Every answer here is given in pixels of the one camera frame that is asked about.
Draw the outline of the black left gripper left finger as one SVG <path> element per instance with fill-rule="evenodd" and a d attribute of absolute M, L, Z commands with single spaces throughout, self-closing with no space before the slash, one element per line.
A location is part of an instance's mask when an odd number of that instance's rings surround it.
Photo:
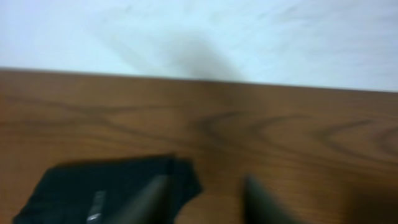
<path fill-rule="evenodd" d="M 155 176 L 136 196 L 118 212 L 105 220 L 105 224 L 165 223 L 169 216 L 170 177 Z"/>

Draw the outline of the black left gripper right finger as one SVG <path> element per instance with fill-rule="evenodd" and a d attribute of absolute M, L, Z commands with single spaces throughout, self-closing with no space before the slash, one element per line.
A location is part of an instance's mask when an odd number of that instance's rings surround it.
<path fill-rule="evenodd" d="M 289 215 L 251 175 L 247 175 L 243 183 L 243 220 L 245 224 L 301 223 Z"/>

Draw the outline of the black garment with stripe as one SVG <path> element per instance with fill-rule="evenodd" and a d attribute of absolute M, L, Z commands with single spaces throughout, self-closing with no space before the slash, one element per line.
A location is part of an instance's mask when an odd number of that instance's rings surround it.
<path fill-rule="evenodd" d="M 170 213 L 165 223 L 173 223 L 202 187 L 192 162 L 172 155 L 59 164 L 45 172 L 12 221 L 104 223 L 158 175 L 170 177 Z"/>

